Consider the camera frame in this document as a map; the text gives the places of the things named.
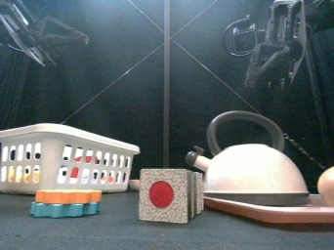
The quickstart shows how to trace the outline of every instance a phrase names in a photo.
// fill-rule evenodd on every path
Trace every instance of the kettle spout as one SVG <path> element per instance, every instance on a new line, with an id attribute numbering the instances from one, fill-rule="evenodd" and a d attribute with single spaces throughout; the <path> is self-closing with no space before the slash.
<path id="1" fill-rule="evenodd" d="M 211 160 L 202 156 L 203 150 L 199 151 L 199 149 L 200 148 L 195 146 L 195 151 L 188 152 L 186 156 L 186 162 L 206 172 Z"/>

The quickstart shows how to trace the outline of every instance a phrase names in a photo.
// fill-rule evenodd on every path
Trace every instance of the basket hole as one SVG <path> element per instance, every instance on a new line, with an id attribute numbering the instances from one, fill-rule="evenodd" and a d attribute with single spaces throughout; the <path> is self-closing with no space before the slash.
<path id="1" fill-rule="evenodd" d="M 27 160 L 31 160 L 32 144 L 27 144 Z"/>
<path id="2" fill-rule="evenodd" d="M 88 183 L 88 174 L 90 174 L 90 170 L 87 168 L 83 168 L 82 184 Z"/>
<path id="3" fill-rule="evenodd" d="M 33 174 L 32 174 L 32 181 L 37 184 L 40 181 L 40 167 L 39 165 L 33 166 Z"/>
<path id="4" fill-rule="evenodd" d="M 76 154 L 75 154 L 75 161 L 82 162 L 83 160 L 83 155 L 84 155 L 84 150 L 82 147 L 76 148 Z"/>
<path id="5" fill-rule="evenodd" d="M 86 163 L 91 163 L 92 162 L 92 150 L 88 149 L 86 152 Z"/>
<path id="6" fill-rule="evenodd" d="M 111 166 L 116 167 L 119 155 L 115 153 L 112 155 Z"/>
<path id="7" fill-rule="evenodd" d="M 68 167 L 62 166 L 57 171 L 57 183 L 64 184 L 67 181 Z"/>
<path id="8" fill-rule="evenodd" d="M 123 173 L 123 183 L 126 183 L 128 181 L 128 173 Z"/>
<path id="9" fill-rule="evenodd" d="M 15 160 L 16 159 L 16 147 L 11 146 L 11 155 L 9 155 L 9 159 Z"/>
<path id="10" fill-rule="evenodd" d="M 110 176 L 108 176 L 108 183 L 112 184 L 115 180 L 115 172 L 110 171 Z"/>
<path id="11" fill-rule="evenodd" d="M 122 172 L 119 171 L 116 174 L 116 183 L 120 184 L 122 182 Z"/>
<path id="12" fill-rule="evenodd" d="M 110 165 L 110 153 L 108 153 L 108 152 L 104 154 L 103 165 L 104 165 L 104 166 L 108 166 L 108 165 Z"/>
<path id="13" fill-rule="evenodd" d="M 72 155 L 72 146 L 66 145 L 63 151 L 63 160 L 71 160 L 71 155 Z"/>
<path id="14" fill-rule="evenodd" d="M 1 167 L 1 182 L 4 183 L 7 180 L 7 166 Z"/>
<path id="15" fill-rule="evenodd" d="M 15 181 L 15 175 L 16 175 L 15 166 L 11 166 L 8 170 L 8 182 L 9 183 Z"/>
<path id="16" fill-rule="evenodd" d="M 24 160 L 25 149 L 24 145 L 19 145 L 17 147 L 17 160 Z"/>
<path id="17" fill-rule="evenodd" d="M 79 167 L 72 168 L 70 183 L 75 184 L 79 180 Z"/>
<path id="18" fill-rule="evenodd" d="M 17 166 L 16 168 L 16 182 L 20 183 L 23 181 L 24 170 L 23 166 Z"/>
<path id="19" fill-rule="evenodd" d="M 98 183 L 98 176 L 99 176 L 99 171 L 96 169 L 94 169 L 92 170 L 92 179 L 91 179 L 92 184 Z"/>
<path id="20" fill-rule="evenodd" d="M 119 167 L 123 168 L 124 167 L 124 155 L 120 155 L 120 159 L 119 159 Z"/>
<path id="21" fill-rule="evenodd" d="M 29 183 L 31 182 L 31 167 L 29 166 L 25 167 L 25 176 L 24 176 L 24 178 L 25 178 L 25 183 Z"/>
<path id="22" fill-rule="evenodd" d="M 102 159 L 102 151 L 96 152 L 96 158 L 95 158 L 95 164 L 100 163 L 100 159 Z"/>
<path id="23" fill-rule="evenodd" d="M 3 148 L 1 157 L 3 157 L 3 161 L 8 160 L 8 147 L 7 146 L 4 146 Z"/>
<path id="24" fill-rule="evenodd" d="M 126 168 L 130 168 L 130 167 L 131 167 L 131 157 L 127 157 Z"/>
<path id="25" fill-rule="evenodd" d="M 107 182 L 107 171 L 103 170 L 103 171 L 100 172 L 100 183 L 102 183 L 102 184 L 106 184 L 106 182 Z"/>
<path id="26" fill-rule="evenodd" d="M 40 143 L 35 144 L 35 159 L 40 159 Z"/>

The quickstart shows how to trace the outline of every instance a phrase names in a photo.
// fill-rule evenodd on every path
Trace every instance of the white plastic basket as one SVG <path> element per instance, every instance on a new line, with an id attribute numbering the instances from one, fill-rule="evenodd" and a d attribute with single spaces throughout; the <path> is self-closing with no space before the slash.
<path id="1" fill-rule="evenodd" d="M 0 131 L 0 190 L 128 188 L 139 147 L 59 124 Z"/>

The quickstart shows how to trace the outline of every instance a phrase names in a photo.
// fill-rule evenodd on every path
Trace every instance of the red circle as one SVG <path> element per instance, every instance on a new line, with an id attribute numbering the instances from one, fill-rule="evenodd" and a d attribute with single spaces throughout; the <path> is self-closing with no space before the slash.
<path id="1" fill-rule="evenodd" d="M 174 190 L 170 184 L 163 181 L 152 184 L 148 195 L 152 205 L 158 208 L 166 208 L 172 203 Z"/>

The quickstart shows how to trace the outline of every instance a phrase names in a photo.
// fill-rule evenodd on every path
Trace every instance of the kettle handle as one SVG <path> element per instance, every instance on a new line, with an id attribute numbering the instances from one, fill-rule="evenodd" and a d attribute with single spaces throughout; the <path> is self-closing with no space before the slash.
<path id="1" fill-rule="evenodd" d="M 219 114 L 208 124 L 206 136 L 207 136 L 208 148 L 214 156 L 222 151 L 222 148 L 216 142 L 218 126 L 229 120 L 238 120 L 238 119 L 251 121 L 258 125 L 261 125 L 270 133 L 273 140 L 273 147 L 279 151 L 285 150 L 285 135 L 279 126 L 265 116 L 253 112 L 237 110 Z"/>

